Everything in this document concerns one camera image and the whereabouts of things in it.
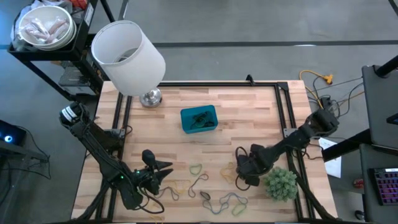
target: blue light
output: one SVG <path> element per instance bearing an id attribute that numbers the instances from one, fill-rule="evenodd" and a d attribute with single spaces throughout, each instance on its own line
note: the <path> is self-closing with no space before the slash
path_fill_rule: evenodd
<path id="1" fill-rule="evenodd" d="M 11 142 L 12 141 L 12 137 L 11 136 L 6 136 L 4 137 L 5 142 Z"/>

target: white bowl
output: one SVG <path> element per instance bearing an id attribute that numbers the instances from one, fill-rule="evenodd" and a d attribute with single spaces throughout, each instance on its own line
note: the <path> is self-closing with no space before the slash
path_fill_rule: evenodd
<path id="1" fill-rule="evenodd" d="M 72 30 L 73 30 L 73 32 L 70 32 L 69 34 L 67 34 L 68 35 L 68 37 L 67 38 L 65 38 L 65 39 L 63 39 L 63 40 L 61 40 L 61 41 L 57 41 L 57 45 L 54 45 L 54 46 L 51 46 L 51 47 L 39 47 L 39 46 L 36 46 L 36 48 L 38 48 L 38 49 L 40 49 L 40 50 L 57 50 L 57 49 L 60 49 L 60 48 L 62 48 L 62 47 L 64 47 L 64 46 L 66 46 L 66 45 L 68 45 L 75 37 L 76 37 L 76 33 L 77 33 L 77 26 L 76 26 L 76 24 L 75 24 L 75 22 L 73 22 L 72 21 L 72 23 L 73 23 L 73 28 L 72 28 Z"/>
<path id="2" fill-rule="evenodd" d="M 61 19 L 66 19 L 67 22 L 69 22 L 69 28 L 68 28 L 67 32 L 65 33 L 65 35 L 63 37 L 59 38 L 59 40 L 57 40 L 56 42 L 49 43 L 49 44 L 39 44 L 39 43 L 37 43 L 37 40 L 35 37 L 28 35 L 24 31 L 19 32 L 21 38 L 24 41 L 32 44 L 35 47 L 52 47 L 54 45 L 57 45 L 58 42 L 67 38 L 68 34 L 70 37 L 70 33 L 73 33 L 73 25 L 72 25 L 73 19 L 70 16 L 70 14 L 63 8 L 58 7 L 58 6 L 37 7 L 35 9 L 29 11 L 27 14 L 25 14 L 24 17 L 19 22 L 19 27 L 24 27 L 29 22 L 30 18 L 38 18 L 38 19 L 40 19 L 40 21 L 43 24 L 45 24 L 48 21 L 54 21 L 57 17 L 59 17 Z"/>

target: keyboard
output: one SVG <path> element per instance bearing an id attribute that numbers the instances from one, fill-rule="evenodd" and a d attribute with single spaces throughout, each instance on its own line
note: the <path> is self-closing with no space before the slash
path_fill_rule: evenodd
<path id="1" fill-rule="evenodd" d="M 398 205 L 398 168 L 370 169 L 374 191 L 380 205 Z"/>

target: blue container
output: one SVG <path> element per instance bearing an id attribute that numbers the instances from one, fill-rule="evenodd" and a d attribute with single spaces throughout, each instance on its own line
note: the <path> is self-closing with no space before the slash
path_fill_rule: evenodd
<path id="1" fill-rule="evenodd" d="M 216 108 L 208 105 L 182 109 L 181 123 L 187 134 L 214 130 L 218 125 Z"/>

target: lamp base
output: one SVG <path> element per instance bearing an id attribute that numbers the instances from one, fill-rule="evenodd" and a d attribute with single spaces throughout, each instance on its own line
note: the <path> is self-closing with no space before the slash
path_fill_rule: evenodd
<path id="1" fill-rule="evenodd" d="M 162 93 L 160 89 L 154 88 L 150 92 L 139 96 L 139 101 L 146 108 L 155 108 L 162 102 Z"/>

